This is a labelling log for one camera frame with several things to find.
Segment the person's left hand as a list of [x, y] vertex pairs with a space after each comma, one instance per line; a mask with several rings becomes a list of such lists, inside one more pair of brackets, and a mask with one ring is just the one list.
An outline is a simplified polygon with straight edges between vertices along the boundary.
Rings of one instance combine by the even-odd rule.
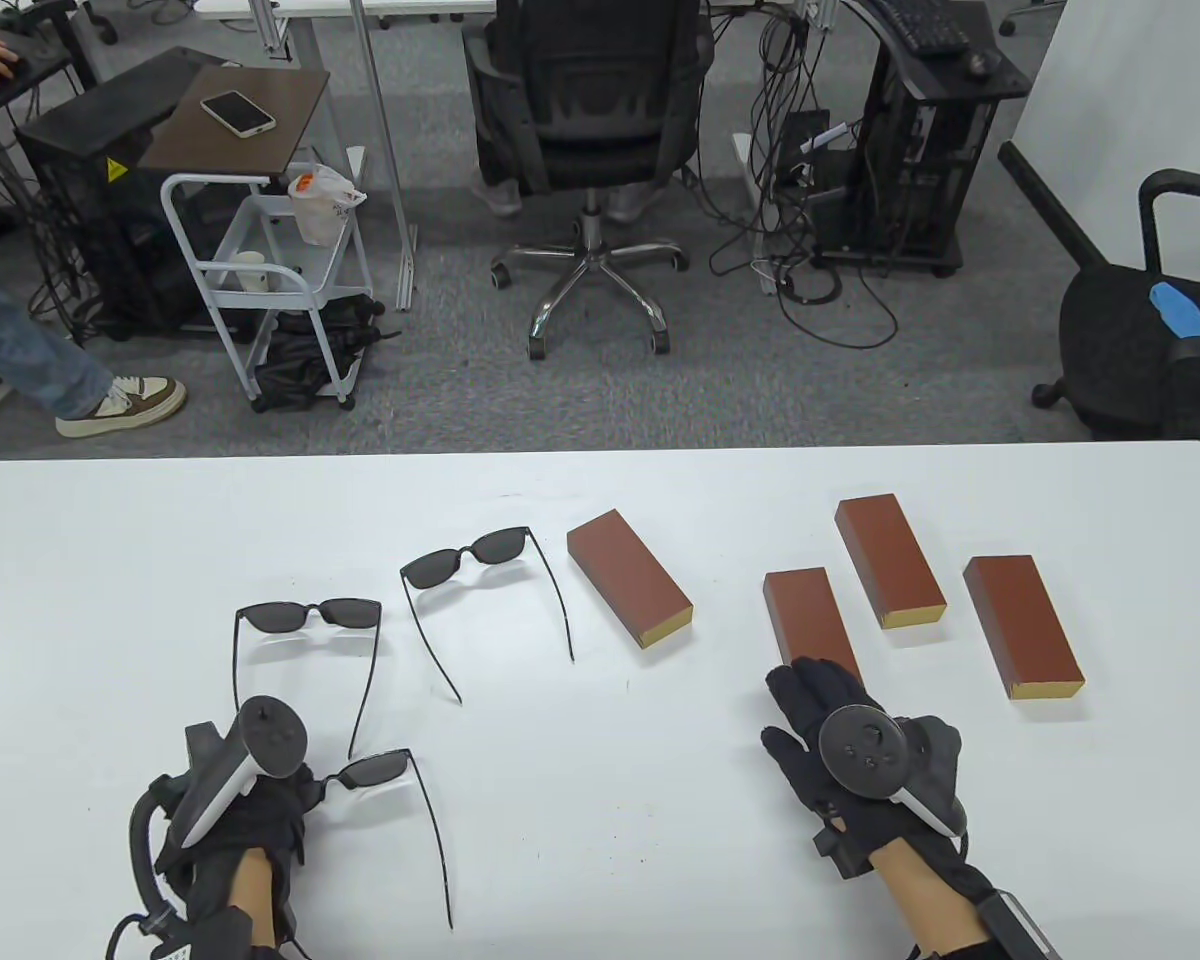
[[306, 863], [306, 814], [316, 794], [307, 763], [289, 776], [260, 776], [248, 794], [232, 800], [202, 841], [185, 848], [167, 844], [155, 870], [190, 913], [203, 913], [226, 905], [245, 852], [262, 850], [274, 870], [274, 904], [280, 906], [289, 895], [293, 866]]

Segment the person's right hand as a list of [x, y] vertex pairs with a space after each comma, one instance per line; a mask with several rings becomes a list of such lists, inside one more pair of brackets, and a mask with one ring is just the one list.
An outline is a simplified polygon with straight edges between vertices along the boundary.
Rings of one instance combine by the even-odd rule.
[[966, 872], [967, 818], [955, 796], [961, 740], [935, 716], [888, 716], [859, 678], [833, 660], [797, 656], [766, 686], [787, 726], [761, 731], [766, 752], [823, 829], [818, 854], [842, 878], [875, 870], [893, 842], [938, 878], [974, 888]]

